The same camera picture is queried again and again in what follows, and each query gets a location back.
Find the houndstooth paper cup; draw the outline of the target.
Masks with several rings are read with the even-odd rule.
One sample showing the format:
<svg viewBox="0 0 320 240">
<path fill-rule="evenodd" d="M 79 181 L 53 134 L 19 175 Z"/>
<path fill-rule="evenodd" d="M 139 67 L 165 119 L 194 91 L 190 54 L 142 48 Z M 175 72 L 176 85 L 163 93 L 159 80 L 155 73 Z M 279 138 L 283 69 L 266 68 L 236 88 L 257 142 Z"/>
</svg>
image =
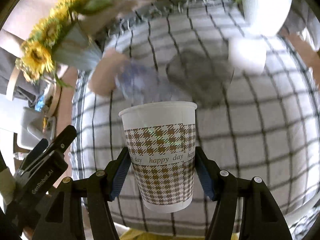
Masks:
<svg viewBox="0 0 320 240">
<path fill-rule="evenodd" d="M 119 113 L 143 203 L 151 211 L 177 212 L 193 199 L 196 109 L 193 102 L 167 101 Z"/>
</svg>

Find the sunflower bouquet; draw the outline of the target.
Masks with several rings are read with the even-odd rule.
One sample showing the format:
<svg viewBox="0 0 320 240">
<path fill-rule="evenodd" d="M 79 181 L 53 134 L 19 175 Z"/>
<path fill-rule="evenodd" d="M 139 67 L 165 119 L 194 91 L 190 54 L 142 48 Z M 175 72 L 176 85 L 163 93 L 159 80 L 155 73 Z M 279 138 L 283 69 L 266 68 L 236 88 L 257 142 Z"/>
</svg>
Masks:
<svg viewBox="0 0 320 240">
<path fill-rule="evenodd" d="M 46 75 L 58 84 L 66 84 L 57 75 L 54 55 L 72 28 L 79 23 L 79 15 L 95 15 L 114 6 L 116 0 L 58 0 L 47 18 L 33 26 L 26 41 L 21 44 L 22 56 L 15 66 L 29 83 L 45 79 Z"/>
</svg>

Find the pink cup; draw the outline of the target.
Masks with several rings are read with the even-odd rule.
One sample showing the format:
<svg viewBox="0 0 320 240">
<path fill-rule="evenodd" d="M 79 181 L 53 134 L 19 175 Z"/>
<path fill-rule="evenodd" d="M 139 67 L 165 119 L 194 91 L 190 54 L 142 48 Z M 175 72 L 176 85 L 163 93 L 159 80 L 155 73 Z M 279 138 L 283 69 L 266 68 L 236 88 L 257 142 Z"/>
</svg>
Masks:
<svg viewBox="0 0 320 240">
<path fill-rule="evenodd" d="M 88 81 L 88 88 L 94 94 L 109 97 L 116 88 L 115 78 L 125 64 L 129 63 L 129 58 L 114 49 L 105 51 Z"/>
</svg>

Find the dark grey glass cup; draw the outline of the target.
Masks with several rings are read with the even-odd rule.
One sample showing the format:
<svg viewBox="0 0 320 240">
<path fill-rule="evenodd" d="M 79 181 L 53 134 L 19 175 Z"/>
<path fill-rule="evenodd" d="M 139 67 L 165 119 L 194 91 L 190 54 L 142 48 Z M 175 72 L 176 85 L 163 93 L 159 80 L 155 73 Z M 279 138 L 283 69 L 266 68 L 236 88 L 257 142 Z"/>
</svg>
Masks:
<svg viewBox="0 0 320 240">
<path fill-rule="evenodd" d="M 186 49 L 166 66 L 168 80 L 203 108 L 213 108 L 222 101 L 234 75 L 234 67 L 225 59 L 210 59 Z"/>
</svg>

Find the white frosted cup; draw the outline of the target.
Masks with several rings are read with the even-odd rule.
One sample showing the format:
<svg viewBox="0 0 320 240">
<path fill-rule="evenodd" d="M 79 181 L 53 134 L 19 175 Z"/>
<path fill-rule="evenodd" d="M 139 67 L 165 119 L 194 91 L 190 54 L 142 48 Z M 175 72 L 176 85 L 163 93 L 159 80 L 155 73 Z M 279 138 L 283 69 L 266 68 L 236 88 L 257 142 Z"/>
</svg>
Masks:
<svg viewBox="0 0 320 240">
<path fill-rule="evenodd" d="M 264 71 L 267 50 L 262 40 L 234 37 L 228 40 L 228 61 L 246 74 L 260 75 Z"/>
</svg>

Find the pale green ribbed vase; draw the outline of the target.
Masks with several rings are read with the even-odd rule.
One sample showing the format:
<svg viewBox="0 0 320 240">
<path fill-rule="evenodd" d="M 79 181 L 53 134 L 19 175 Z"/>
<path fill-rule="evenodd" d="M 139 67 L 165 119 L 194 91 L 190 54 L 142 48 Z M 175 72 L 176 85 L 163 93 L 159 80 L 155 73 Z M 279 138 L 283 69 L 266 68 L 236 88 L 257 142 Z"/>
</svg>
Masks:
<svg viewBox="0 0 320 240">
<path fill-rule="evenodd" d="M 56 62 L 85 72 L 92 71 L 103 56 L 97 44 L 84 32 L 80 22 L 75 22 L 52 52 L 52 59 Z"/>
</svg>

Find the clear blue floral cup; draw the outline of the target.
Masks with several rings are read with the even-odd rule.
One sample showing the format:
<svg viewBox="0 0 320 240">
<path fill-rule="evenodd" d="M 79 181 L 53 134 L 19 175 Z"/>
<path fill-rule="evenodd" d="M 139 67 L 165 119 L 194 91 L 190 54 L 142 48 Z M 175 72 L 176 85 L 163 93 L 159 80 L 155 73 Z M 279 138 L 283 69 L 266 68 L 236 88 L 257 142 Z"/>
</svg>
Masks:
<svg viewBox="0 0 320 240">
<path fill-rule="evenodd" d="M 135 60 L 126 61 L 119 67 L 115 77 L 116 87 L 132 105 L 177 101 L 184 94 L 166 77 L 160 76 L 153 68 Z"/>
</svg>

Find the white ribbed plant pot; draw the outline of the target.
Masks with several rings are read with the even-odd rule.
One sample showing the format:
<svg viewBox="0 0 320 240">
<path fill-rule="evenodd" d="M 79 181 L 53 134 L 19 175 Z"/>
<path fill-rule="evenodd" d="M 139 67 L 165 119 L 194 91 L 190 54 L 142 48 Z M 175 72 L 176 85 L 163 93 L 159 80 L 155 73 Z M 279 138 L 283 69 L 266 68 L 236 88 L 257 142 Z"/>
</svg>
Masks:
<svg viewBox="0 0 320 240">
<path fill-rule="evenodd" d="M 251 31 L 276 36 L 289 14 L 292 0 L 242 0 L 245 20 Z"/>
</svg>

